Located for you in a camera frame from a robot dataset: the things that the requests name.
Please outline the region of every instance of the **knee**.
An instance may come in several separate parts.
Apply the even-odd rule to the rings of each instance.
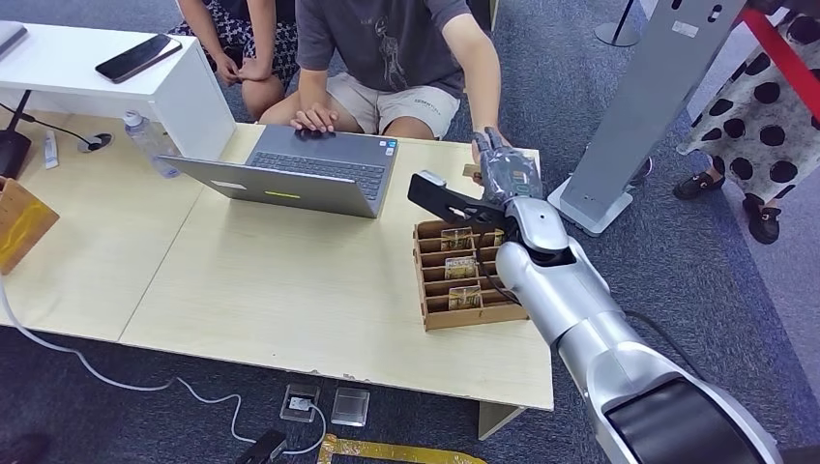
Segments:
[[[255,120],[268,108],[281,102],[283,97],[284,88],[275,77],[264,81],[246,80],[242,83],[242,100]]]
[[[296,116],[297,111],[299,111],[299,91],[270,108],[266,108],[259,117],[259,123],[287,125]]]
[[[435,139],[435,135],[427,123],[411,116],[395,118],[385,128],[384,134],[390,137],[417,138],[421,140]]]

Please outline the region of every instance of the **plastic bottle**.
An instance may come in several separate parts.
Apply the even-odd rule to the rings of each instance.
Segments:
[[[123,121],[126,123],[126,133],[133,142],[142,150],[148,162],[154,166],[165,179],[172,179],[180,175],[179,169],[171,166],[167,162],[158,159],[158,155],[179,157],[180,154],[172,143],[169,143],[161,133],[159,133],[148,118],[143,117],[136,111],[126,111]]]

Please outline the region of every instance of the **beige shorts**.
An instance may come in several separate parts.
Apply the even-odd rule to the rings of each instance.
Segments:
[[[441,138],[461,104],[447,92],[430,86],[380,92],[365,87],[346,72],[328,79],[328,93],[353,115],[365,133],[382,133],[397,118],[409,116],[427,124],[433,135]]]

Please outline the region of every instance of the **gray kiosk stand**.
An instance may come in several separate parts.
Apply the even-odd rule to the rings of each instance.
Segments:
[[[726,42],[746,0],[659,0],[615,98],[574,173],[547,200],[597,237]]]

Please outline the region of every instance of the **laptop keyboard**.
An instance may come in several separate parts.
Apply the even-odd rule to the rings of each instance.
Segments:
[[[368,200],[375,200],[384,177],[384,167],[256,152],[249,166],[277,171],[311,174],[355,181]]]

